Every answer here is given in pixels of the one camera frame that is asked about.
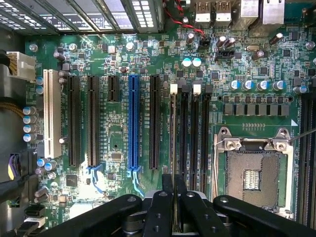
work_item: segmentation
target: green circuit board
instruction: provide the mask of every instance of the green circuit board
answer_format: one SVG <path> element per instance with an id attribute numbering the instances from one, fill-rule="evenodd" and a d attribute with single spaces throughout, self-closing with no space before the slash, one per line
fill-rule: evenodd
<path id="1" fill-rule="evenodd" d="M 73 168 L 68 166 L 67 147 L 63 146 L 63 155 L 56 159 L 58 162 L 57 177 L 49 180 L 46 175 L 41 176 L 40 185 L 47 186 L 50 190 L 49 198 L 45 202 L 47 207 L 48 227 L 60 224 L 83 211 L 90 210 L 100 203 L 105 203 L 112 198 L 124 194 L 136 194 L 143 197 L 151 190 L 161 189 L 161 175 L 170 173 L 170 84 L 181 83 L 191 85 L 193 81 L 202 84 L 202 94 L 205 85 L 212 86 L 212 96 L 209 103 L 208 131 L 202 131 L 199 126 L 199 136 L 206 132 L 208 136 L 208 176 L 205 194 L 212 198 L 212 157 L 214 156 L 214 135 L 221 127 L 229 128 L 236 137 L 275 137 L 278 129 L 288 129 L 290 136 L 299 134 L 300 125 L 300 98 L 293 92 L 294 78 L 299 78 L 301 86 L 308 87 L 311 79 L 310 69 L 314 69 L 313 59 L 316 57 L 313 51 L 305 48 L 307 41 L 315 37 L 314 29 L 305 29 L 302 25 L 285 25 L 279 29 L 284 37 L 276 45 L 269 45 L 268 38 L 249 38 L 247 32 L 229 32 L 228 30 L 205 30 L 210 36 L 211 46 L 209 50 L 198 50 L 198 39 L 192 45 L 186 44 L 187 30 L 175 28 L 168 34 L 146 35 L 102 35 L 102 36 L 43 36 L 28 37 L 26 41 L 27 55 L 34 56 L 37 60 L 37 76 L 42 77 L 44 69 L 59 70 L 58 61 L 53 53 L 59 48 L 67 57 L 67 61 L 76 65 L 76 70 L 71 73 L 80 77 L 81 104 L 81 166 Z M 299 33 L 297 40 L 291 39 L 293 32 Z M 234 37 L 237 42 L 235 52 L 240 53 L 231 60 L 215 60 L 217 51 L 216 41 L 219 36 Z M 126 44 L 132 42 L 134 48 L 126 50 Z M 29 45 L 35 43 L 39 49 L 36 53 L 29 50 Z M 75 43 L 76 52 L 69 51 L 69 45 Z M 115 47 L 115 53 L 103 52 L 102 44 Z M 249 45 L 258 45 L 265 56 L 257 61 L 251 60 L 253 52 L 246 51 Z M 184 69 L 184 58 L 199 58 L 202 64 L 199 69 L 189 67 Z M 129 67 L 129 73 L 122 74 L 119 68 Z M 139 165 L 137 177 L 130 177 L 127 171 L 128 156 L 128 76 L 137 74 L 140 76 L 140 114 L 139 114 Z M 149 110 L 150 110 L 150 81 L 151 75 L 160 75 L 161 100 L 160 100 L 160 151 L 159 168 L 149 169 Z M 108 80 L 107 76 L 117 75 L 120 83 L 120 102 L 107 101 Z M 98 170 L 98 192 L 93 185 L 87 185 L 87 83 L 86 76 L 98 76 L 100 78 L 100 164 Z M 254 84 L 266 80 L 270 87 L 260 91 L 255 86 L 248 91 L 241 88 L 231 90 L 230 82 L 238 80 L 240 83 L 252 80 Z M 282 80 L 285 88 L 280 91 L 272 90 L 275 81 Z M 35 84 L 27 85 L 27 105 L 36 105 L 38 95 Z M 67 95 L 62 91 L 62 133 L 67 135 Z M 280 115 L 280 108 L 276 116 L 262 115 L 227 115 L 225 105 L 238 104 L 264 104 L 288 106 L 288 113 Z M 199 121 L 201 122 L 201 106 L 199 107 Z M 189 136 L 188 160 L 190 157 L 190 122 L 188 124 Z M 43 120 L 39 118 L 39 134 L 43 133 Z M 296 184 L 298 172 L 298 142 L 294 142 L 294 162 L 291 191 L 291 211 L 295 213 Z M 121 162 L 111 162 L 112 152 L 121 153 Z M 226 156 L 219 157 L 218 163 L 218 194 L 225 193 L 226 187 Z M 286 186 L 286 158 L 279 158 L 278 171 L 278 204 L 284 206 Z M 108 174 L 115 174 L 115 180 L 110 180 Z M 66 175 L 76 175 L 78 183 L 74 187 L 67 186 Z M 200 177 L 197 178 L 196 190 L 202 190 Z M 60 203 L 60 196 L 66 196 L 67 202 Z"/>

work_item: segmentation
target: mounting hole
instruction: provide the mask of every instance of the mounting hole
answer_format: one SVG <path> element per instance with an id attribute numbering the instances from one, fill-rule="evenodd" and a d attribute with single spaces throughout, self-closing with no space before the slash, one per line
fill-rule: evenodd
<path id="1" fill-rule="evenodd" d="M 155 226 L 155 227 L 154 227 L 154 231 L 155 231 L 155 232 L 159 232 L 159 231 L 160 231 L 160 226 Z"/>
<path id="2" fill-rule="evenodd" d="M 218 231 L 218 229 L 217 229 L 216 226 L 212 226 L 212 227 L 211 227 L 211 231 L 212 231 L 213 233 L 216 233 L 216 232 Z"/>
<path id="3" fill-rule="evenodd" d="M 281 134 L 282 136 L 285 136 L 285 135 L 287 134 L 287 132 L 286 132 L 286 130 L 282 129 L 282 130 L 280 131 L 280 134 Z"/>

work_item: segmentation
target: blue pcie slot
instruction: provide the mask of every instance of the blue pcie slot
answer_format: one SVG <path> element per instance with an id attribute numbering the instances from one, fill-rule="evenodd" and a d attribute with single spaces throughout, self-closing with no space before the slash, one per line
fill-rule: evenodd
<path id="1" fill-rule="evenodd" d="M 128 77 L 128 170 L 138 168 L 139 157 L 139 76 Z"/>

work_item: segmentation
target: white pci slot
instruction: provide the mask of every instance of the white pci slot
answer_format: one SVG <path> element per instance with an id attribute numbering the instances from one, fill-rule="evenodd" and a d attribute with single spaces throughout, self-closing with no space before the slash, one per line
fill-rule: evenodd
<path id="1" fill-rule="evenodd" d="M 58 72 L 44 69 L 44 148 L 45 158 L 61 156 L 61 86 Z"/>

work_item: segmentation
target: motherboard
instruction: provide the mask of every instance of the motherboard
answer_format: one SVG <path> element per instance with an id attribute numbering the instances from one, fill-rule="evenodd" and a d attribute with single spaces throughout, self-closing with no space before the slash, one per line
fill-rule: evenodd
<path id="1" fill-rule="evenodd" d="M 228 194 L 295 219 L 299 142 L 288 140 L 300 133 L 301 94 L 315 86 L 316 32 L 288 23 L 276 33 L 274 42 L 204 29 L 205 42 L 173 25 L 27 37 L 37 75 L 27 84 L 37 109 L 28 146 L 48 190 L 37 200 L 46 226 L 124 194 L 144 198 L 167 173 L 209 200 Z"/>

